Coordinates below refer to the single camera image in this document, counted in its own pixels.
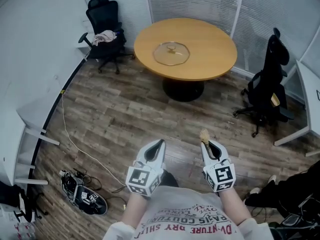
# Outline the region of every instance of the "cloth on chair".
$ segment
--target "cloth on chair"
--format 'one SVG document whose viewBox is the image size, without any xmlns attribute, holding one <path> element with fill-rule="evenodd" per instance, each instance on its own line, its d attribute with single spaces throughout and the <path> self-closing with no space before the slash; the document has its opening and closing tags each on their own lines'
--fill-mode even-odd
<svg viewBox="0 0 320 240">
<path fill-rule="evenodd" d="M 109 43 L 111 41 L 113 41 L 114 39 L 116 39 L 117 36 L 116 36 L 116 33 L 111 31 L 111 30 L 105 30 L 103 31 L 102 33 L 100 34 L 96 34 L 93 38 L 93 42 L 92 44 L 94 46 L 98 46 L 98 44 L 100 42 L 106 42 L 106 43 Z"/>
</svg>

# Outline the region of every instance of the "person's leg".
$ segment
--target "person's leg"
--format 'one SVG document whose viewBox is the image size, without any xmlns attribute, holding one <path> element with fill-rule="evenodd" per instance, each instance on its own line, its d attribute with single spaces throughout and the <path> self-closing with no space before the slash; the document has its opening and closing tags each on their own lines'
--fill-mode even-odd
<svg viewBox="0 0 320 240">
<path fill-rule="evenodd" d="M 276 185 L 276 182 L 272 177 L 270 179 L 269 183 L 261 190 L 260 193 L 253 193 L 249 195 L 249 197 L 244 201 L 246 206 L 269 208 L 278 207 L 278 185 Z"/>
<path fill-rule="evenodd" d="M 161 183 L 159 186 L 169 186 L 169 187 L 176 187 L 179 188 L 178 182 L 176 181 L 175 177 L 168 171 L 163 170 L 163 175 L 161 179 Z"/>
</svg>

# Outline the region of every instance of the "black pants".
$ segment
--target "black pants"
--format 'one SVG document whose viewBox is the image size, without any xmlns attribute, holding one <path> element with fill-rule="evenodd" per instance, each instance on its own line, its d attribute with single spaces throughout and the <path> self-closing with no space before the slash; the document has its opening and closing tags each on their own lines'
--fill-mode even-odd
<svg viewBox="0 0 320 240">
<path fill-rule="evenodd" d="M 170 173 L 164 170 L 161 183 L 159 186 L 169 186 L 169 187 L 176 187 L 179 188 L 178 182 L 176 181 L 175 177 Z"/>
<path fill-rule="evenodd" d="M 276 208 L 286 218 L 289 213 L 283 208 L 279 200 L 279 185 L 270 181 L 258 194 L 251 194 L 244 202 L 246 206 Z"/>
</svg>

